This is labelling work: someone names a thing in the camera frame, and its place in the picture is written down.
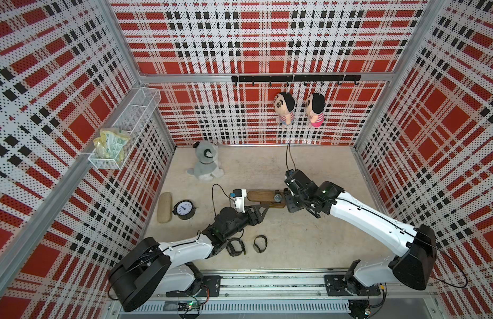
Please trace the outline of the black round alarm clock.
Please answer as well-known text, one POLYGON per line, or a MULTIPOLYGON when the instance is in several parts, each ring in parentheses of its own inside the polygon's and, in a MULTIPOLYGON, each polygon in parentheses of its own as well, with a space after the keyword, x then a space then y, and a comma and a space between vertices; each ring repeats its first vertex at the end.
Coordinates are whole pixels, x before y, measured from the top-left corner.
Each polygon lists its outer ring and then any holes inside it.
POLYGON ((189 220, 194 217, 196 207, 194 203, 188 199, 182 200, 173 207, 173 215, 181 220, 189 220))

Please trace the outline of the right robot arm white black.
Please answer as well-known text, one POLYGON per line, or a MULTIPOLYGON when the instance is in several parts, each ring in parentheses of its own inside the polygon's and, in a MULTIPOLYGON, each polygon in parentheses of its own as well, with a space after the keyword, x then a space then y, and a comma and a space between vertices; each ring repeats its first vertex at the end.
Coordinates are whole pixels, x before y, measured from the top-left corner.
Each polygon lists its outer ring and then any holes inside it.
POLYGON ((414 227, 388 217, 362 203, 343 187, 325 181, 317 186, 300 170, 285 173, 284 196, 289 212, 306 210, 320 218, 324 213, 348 222, 380 243, 391 255, 376 261, 355 260, 339 284, 352 295, 381 283, 401 283, 417 291, 427 288, 435 261, 435 232, 426 225, 414 227))

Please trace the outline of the wooden watch stand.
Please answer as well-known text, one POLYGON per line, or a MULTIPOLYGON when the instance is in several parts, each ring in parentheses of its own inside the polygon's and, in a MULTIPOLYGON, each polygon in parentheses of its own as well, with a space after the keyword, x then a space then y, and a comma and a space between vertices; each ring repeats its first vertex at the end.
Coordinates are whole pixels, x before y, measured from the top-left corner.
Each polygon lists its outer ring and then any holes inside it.
POLYGON ((283 196, 282 203, 274 202, 274 192, 279 190, 250 190, 247 191, 247 199, 250 202, 258 202, 261 205, 269 205, 270 208, 283 209, 286 207, 286 201, 284 194, 279 191, 283 196))

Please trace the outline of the yellow green snack packets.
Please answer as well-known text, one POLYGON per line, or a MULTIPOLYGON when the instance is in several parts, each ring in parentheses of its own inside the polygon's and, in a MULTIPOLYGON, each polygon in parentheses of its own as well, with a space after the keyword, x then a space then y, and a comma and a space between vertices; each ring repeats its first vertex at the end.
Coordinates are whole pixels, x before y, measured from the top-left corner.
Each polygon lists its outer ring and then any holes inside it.
POLYGON ((100 136, 93 140, 95 157, 122 162, 125 158, 124 147, 131 137, 127 131, 118 128, 100 130, 100 136))

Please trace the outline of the hanging doll striped shirt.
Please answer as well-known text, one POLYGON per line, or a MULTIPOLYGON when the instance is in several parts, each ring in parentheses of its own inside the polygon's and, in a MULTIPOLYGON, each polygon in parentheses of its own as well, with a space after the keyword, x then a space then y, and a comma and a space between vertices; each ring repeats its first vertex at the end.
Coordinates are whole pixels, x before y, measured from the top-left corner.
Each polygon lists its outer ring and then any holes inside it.
POLYGON ((290 126, 294 120, 295 100, 290 93, 278 93, 274 97, 274 110, 278 114, 279 122, 290 126))

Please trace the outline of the hanging doll pink shirt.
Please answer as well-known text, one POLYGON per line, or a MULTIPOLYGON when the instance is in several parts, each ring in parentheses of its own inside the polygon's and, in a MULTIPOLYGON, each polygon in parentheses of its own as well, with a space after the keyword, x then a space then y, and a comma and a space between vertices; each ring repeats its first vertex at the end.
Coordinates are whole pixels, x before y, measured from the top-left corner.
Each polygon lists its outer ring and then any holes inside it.
POLYGON ((305 107, 310 125, 319 128, 324 123, 325 97, 322 94, 311 93, 306 99, 305 107))

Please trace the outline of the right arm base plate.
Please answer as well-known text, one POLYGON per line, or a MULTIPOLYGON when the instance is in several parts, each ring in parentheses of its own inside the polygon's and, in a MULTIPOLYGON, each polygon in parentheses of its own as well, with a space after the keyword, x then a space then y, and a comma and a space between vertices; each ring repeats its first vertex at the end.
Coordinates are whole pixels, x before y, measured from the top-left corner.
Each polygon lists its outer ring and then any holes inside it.
POLYGON ((365 287, 354 277, 347 278, 344 274, 325 275, 325 287, 328 296, 380 296, 377 285, 365 287))

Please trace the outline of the beige glasses case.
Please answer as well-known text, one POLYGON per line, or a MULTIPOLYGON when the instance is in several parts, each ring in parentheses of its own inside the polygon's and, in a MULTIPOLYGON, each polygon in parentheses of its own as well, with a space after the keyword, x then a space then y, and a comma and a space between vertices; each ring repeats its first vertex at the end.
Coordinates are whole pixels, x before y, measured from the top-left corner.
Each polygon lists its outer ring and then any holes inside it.
POLYGON ((169 192, 162 193, 157 203, 157 222, 169 223, 173 216, 172 195, 169 192))

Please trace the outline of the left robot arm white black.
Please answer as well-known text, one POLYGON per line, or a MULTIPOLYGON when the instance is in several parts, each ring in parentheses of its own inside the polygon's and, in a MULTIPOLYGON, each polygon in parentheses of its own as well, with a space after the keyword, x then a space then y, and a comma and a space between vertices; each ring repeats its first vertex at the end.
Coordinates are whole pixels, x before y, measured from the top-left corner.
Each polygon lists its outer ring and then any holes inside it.
POLYGON ((194 282, 199 280, 199 271, 193 262, 218 255, 238 232, 262 223, 268 210, 267 205, 250 205, 239 213, 225 207, 215 216, 214 223, 195 237, 163 243, 153 237, 143 239, 108 276, 122 309, 136 310, 157 293, 196 290, 194 282))

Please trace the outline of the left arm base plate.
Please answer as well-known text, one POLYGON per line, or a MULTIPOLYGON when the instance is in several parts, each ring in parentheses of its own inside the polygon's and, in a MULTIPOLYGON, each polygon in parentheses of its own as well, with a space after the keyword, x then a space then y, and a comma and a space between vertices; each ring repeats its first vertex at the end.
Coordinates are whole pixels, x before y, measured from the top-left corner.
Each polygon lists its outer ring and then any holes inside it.
POLYGON ((186 291, 169 291, 165 293, 166 297, 183 297, 183 296, 197 296, 197 297, 218 297, 221 289, 221 276, 203 276, 197 278, 189 286, 186 291))

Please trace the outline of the grey white plush dog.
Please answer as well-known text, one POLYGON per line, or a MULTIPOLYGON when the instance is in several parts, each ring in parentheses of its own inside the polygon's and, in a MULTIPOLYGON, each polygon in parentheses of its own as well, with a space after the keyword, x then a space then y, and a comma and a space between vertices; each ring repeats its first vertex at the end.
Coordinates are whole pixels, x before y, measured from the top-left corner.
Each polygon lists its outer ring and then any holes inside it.
POLYGON ((221 178, 225 171, 218 160, 218 148, 208 141, 198 141, 193 144, 197 163, 194 168, 187 170, 187 174, 202 182, 210 182, 214 178, 221 178))

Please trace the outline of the chunky black watch leftmost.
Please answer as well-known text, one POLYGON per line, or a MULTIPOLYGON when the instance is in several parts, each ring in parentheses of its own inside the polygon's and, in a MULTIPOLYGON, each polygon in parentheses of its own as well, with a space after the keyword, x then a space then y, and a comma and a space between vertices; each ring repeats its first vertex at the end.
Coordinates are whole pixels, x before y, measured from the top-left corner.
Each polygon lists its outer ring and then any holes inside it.
POLYGON ((246 254, 245 244, 240 238, 232 238, 226 245, 226 250, 231 257, 238 257, 246 254))

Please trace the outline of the black hook rail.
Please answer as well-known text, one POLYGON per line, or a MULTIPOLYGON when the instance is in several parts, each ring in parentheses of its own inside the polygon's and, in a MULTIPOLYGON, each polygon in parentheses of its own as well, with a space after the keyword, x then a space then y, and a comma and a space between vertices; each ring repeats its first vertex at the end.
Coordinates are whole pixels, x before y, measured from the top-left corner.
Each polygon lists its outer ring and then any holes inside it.
POLYGON ((231 76, 231 81, 234 83, 257 83, 257 82, 353 82, 357 84, 361 81, 360 74, 328 74, 328 75, 236 75, 231 76))

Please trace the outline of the aluminium mounting rail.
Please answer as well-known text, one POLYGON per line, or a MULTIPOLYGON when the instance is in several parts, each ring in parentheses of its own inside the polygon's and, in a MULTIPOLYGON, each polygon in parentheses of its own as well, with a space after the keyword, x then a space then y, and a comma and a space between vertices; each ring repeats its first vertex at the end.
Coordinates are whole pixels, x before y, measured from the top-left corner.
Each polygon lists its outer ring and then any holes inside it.
POLYGON ((218 297, 225 299, 370 299, 380 296, 328 296, 324 276, 345 274, 344 268, 202 270, 203 276, 221 276, 218 297))

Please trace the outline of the slim black watch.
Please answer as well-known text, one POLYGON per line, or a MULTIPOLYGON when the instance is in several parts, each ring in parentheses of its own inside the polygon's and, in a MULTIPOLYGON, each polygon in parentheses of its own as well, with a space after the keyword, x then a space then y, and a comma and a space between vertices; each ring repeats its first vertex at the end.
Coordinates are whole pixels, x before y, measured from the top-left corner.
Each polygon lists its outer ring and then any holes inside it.
POLYGON ((264 253, 267 249, 268 246, 268 239, 265 235, 258 235, 255 237, 253 241, 253 248, 254 250, 261 254, 264 253))
POLYGON ((275 203, 282 203, 283 201, 283 196, 279 191, 274 192, 274 202, 275 203))

